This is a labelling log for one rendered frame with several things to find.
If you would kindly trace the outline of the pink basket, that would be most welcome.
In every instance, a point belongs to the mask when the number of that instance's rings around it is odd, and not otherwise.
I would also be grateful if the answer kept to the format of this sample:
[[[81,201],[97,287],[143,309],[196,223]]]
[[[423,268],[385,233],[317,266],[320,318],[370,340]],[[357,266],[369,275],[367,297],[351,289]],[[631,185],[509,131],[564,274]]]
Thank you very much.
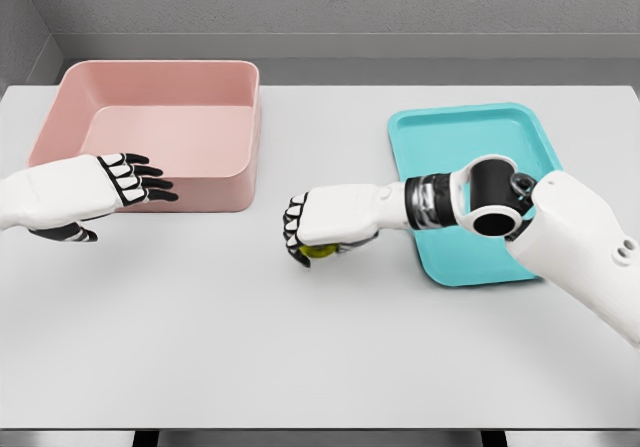
[[[254,200],[261,125],[251,62],[83,61],[63,75],[27,164],[135,153],[163,171],[179,199],[133,211],[239,212]]]

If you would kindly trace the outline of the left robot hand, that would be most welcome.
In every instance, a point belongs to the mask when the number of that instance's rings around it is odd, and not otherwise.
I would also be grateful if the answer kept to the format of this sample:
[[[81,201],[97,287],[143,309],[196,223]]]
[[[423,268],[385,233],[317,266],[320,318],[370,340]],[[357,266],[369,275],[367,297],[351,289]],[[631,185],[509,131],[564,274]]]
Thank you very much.
[[[30,233],[59,242],[95,242],[82,225],[137,204],[179,199],[150,160],[133,153],[83,154],[27,172],[33,197],[24,208]]]

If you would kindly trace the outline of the yellow-green tennis ball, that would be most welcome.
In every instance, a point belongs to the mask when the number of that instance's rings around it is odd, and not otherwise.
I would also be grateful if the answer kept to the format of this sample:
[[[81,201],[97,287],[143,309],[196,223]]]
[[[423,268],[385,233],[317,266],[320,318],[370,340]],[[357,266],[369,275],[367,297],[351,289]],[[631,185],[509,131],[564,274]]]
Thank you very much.
[[[326,244],[326,245],[318,245],[318,246],[308,246],[302,245],[299,248],[300,252],[311,259],[320,259],[326,258],[328,256],[334,255],[339,250],[338,244]]]

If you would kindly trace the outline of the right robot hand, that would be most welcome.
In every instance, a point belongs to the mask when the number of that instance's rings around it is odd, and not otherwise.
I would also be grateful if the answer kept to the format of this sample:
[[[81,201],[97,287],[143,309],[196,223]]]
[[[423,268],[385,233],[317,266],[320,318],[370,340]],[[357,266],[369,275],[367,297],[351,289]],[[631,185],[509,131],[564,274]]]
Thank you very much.
[[[289,255],[309,268],[312,259],[300,252],[302,245],[338,244],[337,253],[342,253],[376,239],[380,227],[373,199],[378,192],[372,184],[341,184],[292,197],[282,217]]]

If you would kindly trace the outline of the blue tray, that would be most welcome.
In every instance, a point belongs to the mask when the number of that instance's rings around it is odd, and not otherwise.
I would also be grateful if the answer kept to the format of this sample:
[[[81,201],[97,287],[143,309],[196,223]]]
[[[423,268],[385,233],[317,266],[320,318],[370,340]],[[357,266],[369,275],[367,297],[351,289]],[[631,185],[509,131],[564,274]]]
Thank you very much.
[[[539,180],[563,168],[535,113],[516,103],[412,109],[388,121],[402,181],[462,169],[472,160],[499,154]],[[465,287],[531,280],[534,275],[507,252],[500,238],[461,227],[413,233],[422,268],[435,282]]]

